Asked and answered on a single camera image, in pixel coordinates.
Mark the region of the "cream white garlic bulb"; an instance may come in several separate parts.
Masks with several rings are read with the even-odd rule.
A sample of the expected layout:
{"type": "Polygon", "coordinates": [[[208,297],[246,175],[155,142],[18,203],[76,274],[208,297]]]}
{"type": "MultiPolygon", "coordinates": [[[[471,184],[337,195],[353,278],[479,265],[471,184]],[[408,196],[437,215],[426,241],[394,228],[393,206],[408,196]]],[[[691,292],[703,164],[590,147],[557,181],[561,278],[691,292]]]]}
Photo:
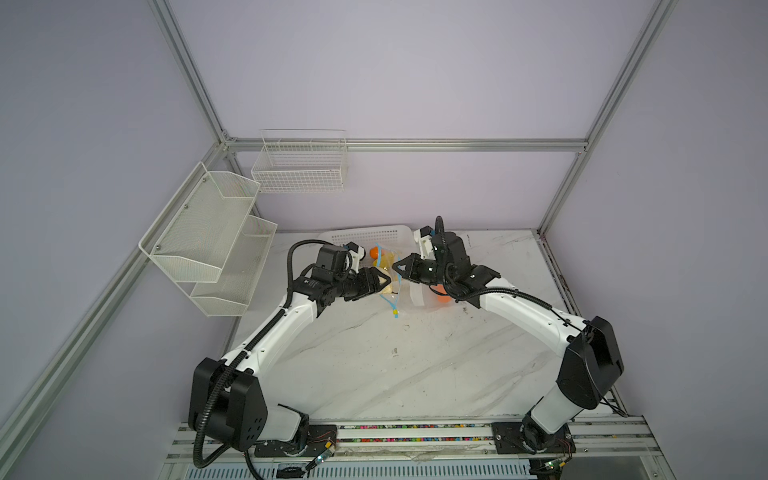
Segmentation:
{"type": "Polygon", "coordinates": [[[397,256],[390,251],[384,251],[375,261],[375,266],[386,273],[390,278],[390,283],[386,286],[381,293],[383,295],[397,294],[398,287],[398,275],[393,271],[393,264],[397,261],[397,256]]]}

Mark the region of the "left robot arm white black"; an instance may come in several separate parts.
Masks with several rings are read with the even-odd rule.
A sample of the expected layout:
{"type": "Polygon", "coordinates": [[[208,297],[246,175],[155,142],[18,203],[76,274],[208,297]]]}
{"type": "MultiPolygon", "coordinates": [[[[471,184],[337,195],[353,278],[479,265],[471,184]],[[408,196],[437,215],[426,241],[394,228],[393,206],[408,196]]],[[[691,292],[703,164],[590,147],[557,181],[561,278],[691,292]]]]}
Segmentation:
{"type": "Polygon", "coordinates": [[[354,302],[377,295],[392,279],[384,270],[363,267],[362,246],[316,239],[314,263],[294,272],[293,256],[309,240],[293,244],[286,258],[286,294],[272,316],[221,359],[203,359],[193,374],[188,425],[195,432],[193,463],[205,468],[230,449],[247,453],[259,442],[282,443],[291,452],[306,448],[307,414],[265,398],[267,373],[298,334],[336,300],[354,302]]]}

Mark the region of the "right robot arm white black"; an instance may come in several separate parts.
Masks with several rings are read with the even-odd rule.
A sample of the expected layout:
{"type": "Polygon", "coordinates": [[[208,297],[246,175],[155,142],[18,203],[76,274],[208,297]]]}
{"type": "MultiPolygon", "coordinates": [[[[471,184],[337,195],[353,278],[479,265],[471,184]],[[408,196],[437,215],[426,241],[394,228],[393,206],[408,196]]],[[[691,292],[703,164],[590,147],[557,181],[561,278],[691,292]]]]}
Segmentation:
{"type": "Polygon", "coordinates": [[[508,320],[561,359],[554,386],[522,420],[520,435],[528,449],[544,450],[569,420],[599,406],[625,371],[608,320],[568,314],[519,289],[498,271],[473,263],[463,240],[445,229],[440,216],[413,237],[418,251],[393,264],[403,279],[442,286],[443,296],[508,320]]]}

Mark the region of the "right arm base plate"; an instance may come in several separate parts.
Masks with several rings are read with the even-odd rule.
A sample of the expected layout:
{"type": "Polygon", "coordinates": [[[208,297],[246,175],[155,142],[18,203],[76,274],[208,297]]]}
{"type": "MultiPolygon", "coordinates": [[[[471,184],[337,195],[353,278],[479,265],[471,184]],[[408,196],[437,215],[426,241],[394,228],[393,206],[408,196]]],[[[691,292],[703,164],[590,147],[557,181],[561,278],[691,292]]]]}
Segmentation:
{"type": "Polygon", "coordinates": [[[548,433],[534,422],[494,422],[492,437],[498,454],[573,454],[576,450],[567,424],[548,433]]]}

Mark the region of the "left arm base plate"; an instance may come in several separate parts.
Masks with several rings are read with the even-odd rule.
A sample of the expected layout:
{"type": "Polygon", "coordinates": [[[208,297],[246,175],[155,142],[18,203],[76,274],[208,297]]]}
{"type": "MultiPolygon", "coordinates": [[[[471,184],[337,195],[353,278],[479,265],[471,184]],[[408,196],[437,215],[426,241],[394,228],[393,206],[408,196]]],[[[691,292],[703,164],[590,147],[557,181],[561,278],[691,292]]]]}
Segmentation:
{"type": "Polygon", "coordinates": [[[256,458],[316,457],[337,441],[338,427],[333,424],[310,424],[301,427],[290,441],[260,440],[251,450],[256,458]]]}

